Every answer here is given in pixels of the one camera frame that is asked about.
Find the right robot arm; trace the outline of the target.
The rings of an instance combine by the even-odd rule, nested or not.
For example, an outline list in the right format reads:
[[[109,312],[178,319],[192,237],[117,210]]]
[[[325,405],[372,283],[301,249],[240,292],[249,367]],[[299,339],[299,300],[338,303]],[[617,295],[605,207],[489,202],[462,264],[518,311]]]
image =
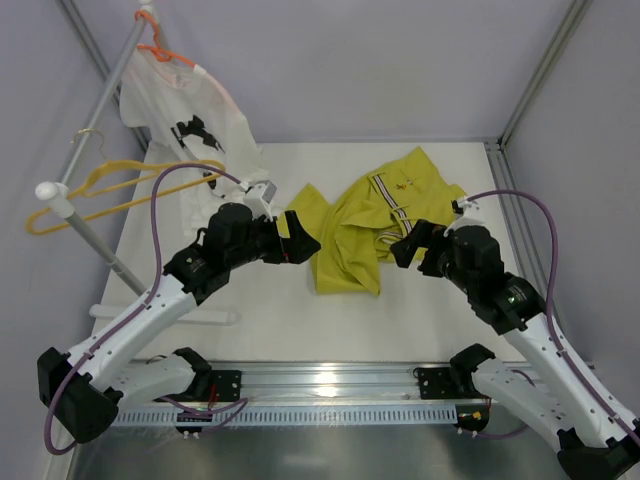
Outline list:
[[[420,220],[391,252],[401,268],[425,249],[419,271],[445,278],[467,297],[474,314],[513,346],[546,386],[510,371],[491,351],[474,344],[450,364],[476,391],[503,404],[542,437],[571,479],[618,479],[639,462],[639,420],[621,405],[598,404],[611,395],[580,360],[568,363],[567,340],[554,338],[535,288],[506,271],[500,246],[481,225],[448,229]]]

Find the yellow-green trousers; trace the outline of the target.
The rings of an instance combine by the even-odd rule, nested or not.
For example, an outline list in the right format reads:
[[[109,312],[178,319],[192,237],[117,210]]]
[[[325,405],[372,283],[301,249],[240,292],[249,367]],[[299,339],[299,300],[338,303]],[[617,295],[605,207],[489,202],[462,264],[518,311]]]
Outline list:
[[[321,249],[311,258],[318,294],[380,294],[379,264],[419,220],[450,225],[452,202],[466,192],[449,184],[419,147],[356,180],[334,203],[306,184],[287,208]]]

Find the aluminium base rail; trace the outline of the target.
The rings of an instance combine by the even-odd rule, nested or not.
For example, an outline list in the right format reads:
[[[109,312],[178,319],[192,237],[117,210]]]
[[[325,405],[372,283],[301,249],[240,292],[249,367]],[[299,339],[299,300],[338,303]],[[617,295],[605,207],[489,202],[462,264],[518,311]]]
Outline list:
[[[447,368],[424,362],[233,362],[214,370],[241,372],[240,394],[255,402],[418,401],[419,368]]]

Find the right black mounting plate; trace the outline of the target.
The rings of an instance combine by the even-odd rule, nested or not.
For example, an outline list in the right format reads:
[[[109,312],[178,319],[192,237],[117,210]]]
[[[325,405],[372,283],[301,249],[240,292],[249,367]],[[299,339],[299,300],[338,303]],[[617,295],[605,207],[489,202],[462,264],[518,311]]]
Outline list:
[[[422,400],[451,400],[457,392],[448,367],[417,367],[413,370]]]

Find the black mounting plate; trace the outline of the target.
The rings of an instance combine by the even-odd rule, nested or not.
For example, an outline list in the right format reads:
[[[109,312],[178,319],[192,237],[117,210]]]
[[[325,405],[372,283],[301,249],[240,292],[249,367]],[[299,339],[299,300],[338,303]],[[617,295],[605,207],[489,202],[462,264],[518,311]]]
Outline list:
[[[422,400],[451,400],[457,392],[448,367],[417,367],[413,370]]]
[[[209,380],[210,403],[235,402],[241,397],[242,372],[240,370],[213,370]]]

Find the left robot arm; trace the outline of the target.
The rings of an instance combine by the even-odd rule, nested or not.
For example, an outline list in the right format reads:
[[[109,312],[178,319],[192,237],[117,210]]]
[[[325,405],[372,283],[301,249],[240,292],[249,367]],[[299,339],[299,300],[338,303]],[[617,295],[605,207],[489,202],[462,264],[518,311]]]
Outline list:
[[[129,364],[160,333],[226,286],[233,270],[254,261],[302,264],[320,250],[295,212],[285,212],[284,220],[286,236],[275,220],[256,218],[245,205],[223,205],[195,241],[160,268],[150,289],[106,327],[66,352],[46,350],[37,361],[39,396],[48,408],[45,422],[59,421],[74,443],[85,444],[122,411],[163,397],[206,398],[212,369],[189,347],[153,363]]]

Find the orange plastic hanger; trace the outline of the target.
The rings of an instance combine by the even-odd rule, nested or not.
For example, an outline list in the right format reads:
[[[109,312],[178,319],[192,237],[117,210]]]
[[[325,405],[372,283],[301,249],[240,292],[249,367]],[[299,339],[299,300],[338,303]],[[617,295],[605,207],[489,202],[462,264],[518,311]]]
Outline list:
[[[144,19],[148,24],[151,25],[153,30],[153,36],[152,36],[153,44],[148,45],[148,44],[138,43],[136,48],[139,51],[150,52],[155,57],[155,59],[160,63],[169,63],[176,60],[190,67],[191,69],[193,69],[196,66],[196,64],[190,59],[180,54],[177,54],[175,52],[172,52],[170,50],[167,50],[161,45],[161,40],[160,40],[161,31],[160,31],[159,23],[155,20],[155,18],[149,11],[142,10],[142,9],[137,10],[134,14],[134,19],[135,20]]]

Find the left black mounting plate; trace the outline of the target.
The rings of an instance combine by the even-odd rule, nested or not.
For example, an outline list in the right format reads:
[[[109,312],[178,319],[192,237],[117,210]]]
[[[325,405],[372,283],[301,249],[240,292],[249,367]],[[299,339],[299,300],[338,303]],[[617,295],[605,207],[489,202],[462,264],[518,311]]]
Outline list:
[[[242,372],[240,370],[213,370],[209,380],[210,403],[235,402],[241,397]]]

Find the white printed t-shirt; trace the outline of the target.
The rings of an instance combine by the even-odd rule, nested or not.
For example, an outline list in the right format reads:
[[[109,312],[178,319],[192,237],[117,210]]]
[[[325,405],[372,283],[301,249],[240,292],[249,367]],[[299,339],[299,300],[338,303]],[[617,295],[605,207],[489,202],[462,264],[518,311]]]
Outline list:
[[[120,117],[128,127],[147,128],[169,162],[215,160],[249,185],[269,177],[246,116],[199,65],[161,63],[135,51],[121,77]]]

